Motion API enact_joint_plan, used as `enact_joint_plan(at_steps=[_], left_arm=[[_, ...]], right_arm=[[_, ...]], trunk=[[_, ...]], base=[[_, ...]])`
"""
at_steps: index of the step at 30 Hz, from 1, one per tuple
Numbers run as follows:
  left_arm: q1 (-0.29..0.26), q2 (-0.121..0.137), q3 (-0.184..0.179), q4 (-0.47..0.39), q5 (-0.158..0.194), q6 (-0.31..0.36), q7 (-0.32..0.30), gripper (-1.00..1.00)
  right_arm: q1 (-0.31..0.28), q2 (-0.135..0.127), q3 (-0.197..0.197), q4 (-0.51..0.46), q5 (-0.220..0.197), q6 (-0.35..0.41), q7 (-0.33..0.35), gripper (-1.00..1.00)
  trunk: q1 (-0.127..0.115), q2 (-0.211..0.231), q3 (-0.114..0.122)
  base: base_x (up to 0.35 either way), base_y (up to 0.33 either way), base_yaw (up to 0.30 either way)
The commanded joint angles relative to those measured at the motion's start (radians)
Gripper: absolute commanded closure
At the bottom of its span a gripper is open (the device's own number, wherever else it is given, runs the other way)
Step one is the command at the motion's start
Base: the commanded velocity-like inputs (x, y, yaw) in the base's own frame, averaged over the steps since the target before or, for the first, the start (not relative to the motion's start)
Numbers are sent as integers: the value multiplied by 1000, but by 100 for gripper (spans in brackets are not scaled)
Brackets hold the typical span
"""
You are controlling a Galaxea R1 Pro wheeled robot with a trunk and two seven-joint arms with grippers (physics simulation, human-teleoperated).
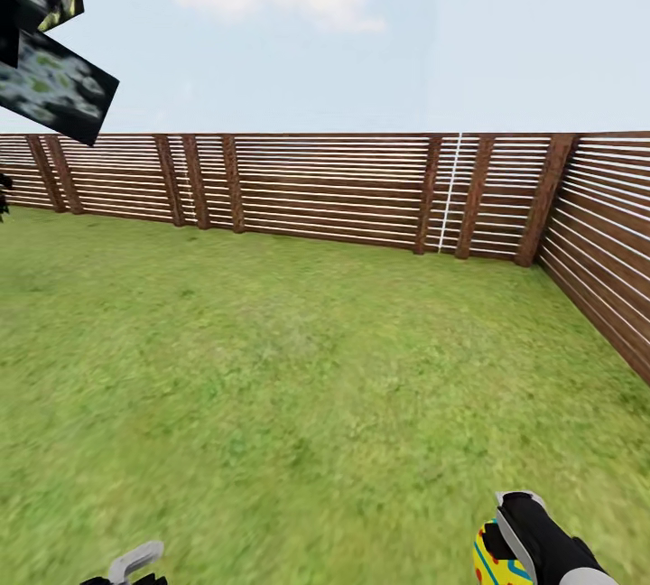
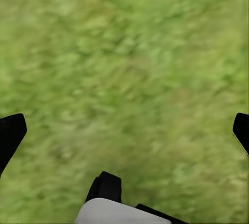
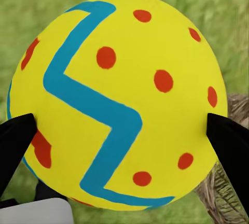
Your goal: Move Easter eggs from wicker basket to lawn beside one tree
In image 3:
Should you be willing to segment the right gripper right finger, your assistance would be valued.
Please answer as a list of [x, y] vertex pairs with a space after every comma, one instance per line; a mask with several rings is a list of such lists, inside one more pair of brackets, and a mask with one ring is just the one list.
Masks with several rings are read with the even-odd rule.
[[213, 113], [207, 122], [206, 135], [249, 217], [249, 130]]

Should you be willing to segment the easter egg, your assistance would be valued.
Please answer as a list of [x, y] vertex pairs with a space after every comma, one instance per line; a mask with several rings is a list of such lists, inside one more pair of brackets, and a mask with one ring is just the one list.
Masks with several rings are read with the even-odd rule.
[[161, 0], [88, 0], [30, 45], [8, 89], [6, 121], [32, 113], [21, 159], [77, 202], [143, 211], [193, 191], [219, 163], [208, 113], [227, 117], [212, 48]]

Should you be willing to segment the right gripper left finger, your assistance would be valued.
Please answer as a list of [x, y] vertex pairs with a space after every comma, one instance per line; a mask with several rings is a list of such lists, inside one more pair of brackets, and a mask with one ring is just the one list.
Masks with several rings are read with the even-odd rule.
[[0, 198], [37, 132], [32, 113], [0, 125]]

